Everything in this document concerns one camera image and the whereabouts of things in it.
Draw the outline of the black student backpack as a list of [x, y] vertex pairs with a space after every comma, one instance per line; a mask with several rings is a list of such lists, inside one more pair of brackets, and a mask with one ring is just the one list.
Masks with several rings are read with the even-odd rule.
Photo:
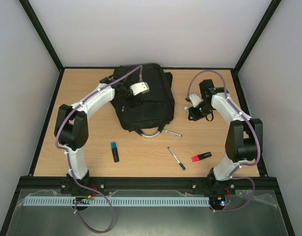
[[157, 128], [162, 132], [174, 119], [173, 76], [170, 72], [164, 72], [159, 64], [147, 63], [142, 67], [142, 79], [150, 88], [149, 92], [138, 94], [143, 105], [136, 108], [126, 106], [126, 98], [133, 95], [130, 86], [139, 82], [139, 71], [120, 82], [111, 104], [124, 130], [140, 134], [143, 129]]

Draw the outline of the pink black highlighter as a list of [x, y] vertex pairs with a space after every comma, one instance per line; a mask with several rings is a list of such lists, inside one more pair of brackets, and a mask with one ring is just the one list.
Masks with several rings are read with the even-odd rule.
[[193, 156], [193, 157], [191, 158], [191, 160], [192, 160], [192, 162], [198, 162], [198, 161], [200, 161], [200, 160], [209, 158], [209, 157], [211, 157], [211, 156], [212, 156], [212, 154], [211, 154], [210, 152], [205, 152], [205, 153], [202, 153], [202, 154]]

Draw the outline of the blue capped white marker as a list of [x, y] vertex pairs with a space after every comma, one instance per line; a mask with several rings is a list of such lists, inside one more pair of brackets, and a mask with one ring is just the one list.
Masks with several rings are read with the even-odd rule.
[[182, 170], [185, 171], [186, 167], [181, 163], [181, 161], [178, 159], [178, 157], [173, 152], [173, 150], [170, 147], [167, 147], [167, 149], [169, 150], [169, 152], [171, 153], [171, 155], [175, 158], [175, 160], [177, 161], [177, 163], [179, 164], [179, 166], [182, 168]]

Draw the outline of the blue black highlighter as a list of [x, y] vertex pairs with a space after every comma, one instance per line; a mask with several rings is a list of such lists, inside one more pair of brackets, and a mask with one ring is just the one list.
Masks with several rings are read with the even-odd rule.
[[111, 146], [113, 160], [115, 163], [117, 163], [119, 162], [119, 154], [118, 154], [116, 142], [111, 142], [110, 146]]

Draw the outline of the black aluminium frame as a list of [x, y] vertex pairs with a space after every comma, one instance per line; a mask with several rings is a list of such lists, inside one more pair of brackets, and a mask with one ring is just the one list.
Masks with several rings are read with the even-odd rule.
[[[0, 231], [1, 236], [5, 236], [10, 228], [11, 219], [16, 208], [16, 201], [19, 199], [20, 191], [23, 189], [41, 189], [45, 188], [58, 188], [60, 177], [34, 177], [33, 174], [36, 169], [38, 156], [41, 151], [42, 143], [46, 135], [46, 129], [50, 122], [51, 112], [55, 106], [55, 99], [59, 91], [59, 87], [63, 78], [64, 71], [68, 70], [68, 67], [62, 65], [57, 53], [55, 52], [45, 30], [43, 29], [33, 7], [31, 6], [28, 0], [20, 1], [22, 8], [24, 9], [26, 15], [30, 19], [33, 27], [41, 38], [44, 46], [49, 52], [51, 58], [55, 62], [56, 67], [59, 70], [59, 76], [56, 82], [55, 90], [52, 95], [52, 99], [47, 111], [47, 115], [43, 124], [41, 135], [39, 137], [37, 147], [33, 156], [33, 160], [28, 172], [28, 175], [22, 176], [19, 179], [17, 188], [15, 190], [14, 196], [10, 203], [10, 207], [6, 214], [2, 229]], [[242, 68], [243, 64], [247, 60], [249, 54], [251, 53], [253, 47], [264, 31], [265, 27], [269, 23], [273, 14], [277, 10], [280, 1], [273, 0], [270, 2], [267, 10], [265, 11], [263, 17], [261, 18], [260, 23], [258, 24], [256, 30], [254, 31], [252, 37], [250, 38], [246, 48], [244, 49], [242, 55], [240, 56], [236, 66], [230, 68], [233, 84], [238, 95], [239, 103], [242, 107], [242, 110], [247, 114], [250, 113], [247, 107], [246, 96], [243, 92], [241, 82], [239, 80], [238, 73]], [[260, 172], [259, 177], [253, 177], [252, 180], [255, 182], [255, 186], [259, 190], [273, 190], [277, 197], [277, 203], [281, 210], [281, 215], [283, 217], [284, 225], [287, 231], [287, 234], [293, 236], [294, 230], [278, 185], [277, 179], [275, 177], [270, 177], [268, 175], [264, 160], [260, 160], [257, 164], [257, 169]], [[139, 190], [149, 190], [151, 186], [154, 186], [157, 190], [189, 190], [191, 183], [201, 183], [204, 184], [208, 179], [207, 177], [90, 177], [90, 180], [94, 183], [103, 183], [105, 184], [105, 189], [117, 189], [119, 187], [137, 187]]]

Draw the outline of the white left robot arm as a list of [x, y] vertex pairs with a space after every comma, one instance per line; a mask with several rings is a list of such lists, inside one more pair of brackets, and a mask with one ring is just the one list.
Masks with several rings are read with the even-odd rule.
[[63, 149], [68, 161], [68, 175], [82, 180], [88, 175], [84, 146], [89, 137], [88, 121], [102, 106], [112, 101], [121, 80], [99, 83], [84, 99], [70, 106], [60, 106], [55, 124], [55, 146]]

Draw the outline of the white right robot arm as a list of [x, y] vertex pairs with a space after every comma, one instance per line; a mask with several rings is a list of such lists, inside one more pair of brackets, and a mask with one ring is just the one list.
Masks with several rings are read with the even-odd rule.
[[190, 95], [187, 100], [192, 104], [188, 108], [188, 120], [205, 118], [212, 121], [213, 111], [218, 111], [229, 125], [225, 141], [225, 157], [211, 169], [208, 188], [220, 192], [225, 181], [244, 165], [258, 161], [263, 148], [263, 123], [258, 118], [246, 114], [231, 98], [225, 88], [215, 87], [211, 79], [199, 84], [201, 96]]

